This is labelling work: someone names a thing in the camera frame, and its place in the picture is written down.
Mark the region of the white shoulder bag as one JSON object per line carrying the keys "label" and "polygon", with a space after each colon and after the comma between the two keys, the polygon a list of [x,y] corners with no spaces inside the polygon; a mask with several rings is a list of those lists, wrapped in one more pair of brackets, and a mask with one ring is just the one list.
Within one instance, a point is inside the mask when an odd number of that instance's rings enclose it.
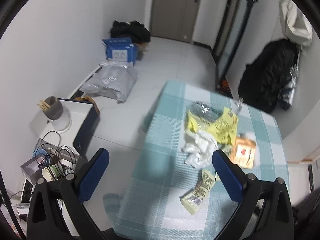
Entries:
{"label": "white shoulder bag", "polygon": [[299,46],[309,47],[312,43],[312,25],[292,0],[279,1],[279,16],[282,33]]}

